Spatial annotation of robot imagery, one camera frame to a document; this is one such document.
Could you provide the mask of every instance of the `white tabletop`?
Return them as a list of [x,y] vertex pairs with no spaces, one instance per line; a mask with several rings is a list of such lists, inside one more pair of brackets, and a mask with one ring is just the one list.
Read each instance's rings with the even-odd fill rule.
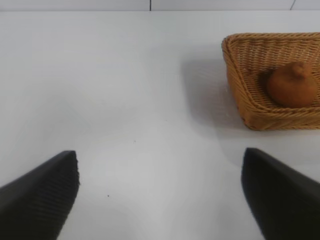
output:
[[319,11],[0,13],[0,184],[76,150],[59,240],[262,240],[246,147],[320,181],[320,131],[247,129],[221,42],[315,32]]

